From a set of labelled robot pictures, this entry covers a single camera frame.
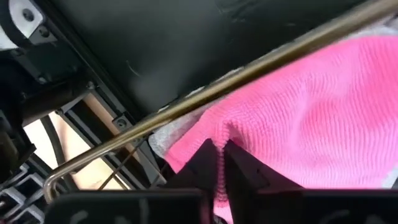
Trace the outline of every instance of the pink cloth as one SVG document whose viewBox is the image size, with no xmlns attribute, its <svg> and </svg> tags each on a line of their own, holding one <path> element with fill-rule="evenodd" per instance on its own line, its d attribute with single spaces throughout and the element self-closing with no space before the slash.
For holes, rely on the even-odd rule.
<svg viewBox="0 0 398 224">
<path fill-rule="evenodd" d="M 380 187 L 398 159 L 398 37 L 342 41 L 235 91 L 166 160 L 178 172 L 207 138 L 307 188 Z M 218 172 L 215 213 L 231 223 Z"/>
</svg>

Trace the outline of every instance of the black vinyl surface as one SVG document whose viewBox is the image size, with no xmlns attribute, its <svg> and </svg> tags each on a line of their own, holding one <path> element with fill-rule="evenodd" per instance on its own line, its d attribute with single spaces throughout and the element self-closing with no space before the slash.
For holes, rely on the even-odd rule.
<svg viewBox="0 0 398 224">
<path fill-rule="evenodd" d="M 364 0 L 52 0 L 142 114 Z"/>
</svg>

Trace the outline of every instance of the gray fabric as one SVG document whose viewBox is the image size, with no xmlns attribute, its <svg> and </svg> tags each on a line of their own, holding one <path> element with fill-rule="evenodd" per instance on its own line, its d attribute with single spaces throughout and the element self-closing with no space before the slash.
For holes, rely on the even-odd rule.
<svg viewBox="0 0 398 224">
<path fill-rule="evenodd" d="M 226 75 L 222 76 L 220 79 L 221 80 L 225 77 L 228 77 L 230 75 L 233 75 L 237 71 L 239 71 L 241 68 L 232 70 L 228 72 Z M 188 94 L 186 97 L 189 97 L 200 90 L 202 90 L 204 87 L 201 87 L 190 94 Z M 149 145 L 151 146 L 152 150 L 160 157 L 164 158 L 166 152 L 170 149 L 170 147 L 177 142 L 192 126 L 200 119 L 200 116 L 212 105 L 220 101 L 222 98 L 213 101 L 211 103 L 208 103 L 205 106 L 202 106 L 201 108 L 196 109 L 195 111 L 192 111 L 189 114 L 186 114 L 185 116 L 182 116 L 175 121 L 172 121 L 169 124 L 166 124 L 165 126 L 159 128 L 156 130 L 151 136 L 149 136 L 148 142 Z"/>
</svg>

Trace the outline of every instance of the black plastic panel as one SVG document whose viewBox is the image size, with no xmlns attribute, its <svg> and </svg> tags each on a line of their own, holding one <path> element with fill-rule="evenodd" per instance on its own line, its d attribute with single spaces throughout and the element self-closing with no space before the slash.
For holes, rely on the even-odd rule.
<svg viewBox="0 0 398 224">
<path fill-rule="evenodd" d="M 0 186 L 0 223 L 43 223 L 47 207 L 43 183 L 51 168 L 35 154 L 24 163 L 5 185 Z M 66 192 L 60 180 L 57 192 Z"/>
<path fill-rule="evenodd" d="M 52 0 L 143 114 L 364 0 Z"/>
</svg>

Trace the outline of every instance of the black cable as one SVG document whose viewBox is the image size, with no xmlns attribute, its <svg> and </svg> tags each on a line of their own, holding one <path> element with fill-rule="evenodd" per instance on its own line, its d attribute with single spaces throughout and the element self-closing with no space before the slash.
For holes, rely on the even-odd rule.
<svg viewBox="0 0 398 224">
<path fill-rule="evenodd" d="M 40 119 L 40 121 L 44 126 L 45 132 L 47 132 L 47 135 L 50 138 L 51 145 L 54 149 L 55 158 L 57 160 L 58 165 L 65 163 L 66 160 L 65 160 L 65 155 L 63 153 L 61 141 L 57 134 L 57 131 L 55 130 L 53 123 L 51 122 L 50 117 L 48 115 L 44 116 L 43 118 Z M 65 177 L 63 177 L 63 179 L 65 180 L 65 183 L 69 191 L 76 191 L 79 189 L 70 174 L 67 174 Z"/>
<path fill-rule="evenodd" d="M 113 170 L 112 174 L 101 184 L 101 186 L 98 188 L 98 190 L 103 190 L 105 186 L 111 181 L 111 179 L 118 174 L 118 172 L 123 168 L 124 164 L 134 155 L 134 153 L 139 149 L 139 147 L 142 145 L 147 140 L 146 138 L 142 138 L 137 145 L 134 147 L 134 149 L 130 152 L 130 154 L 120 163 L 120 165 Z"/>
</svg>

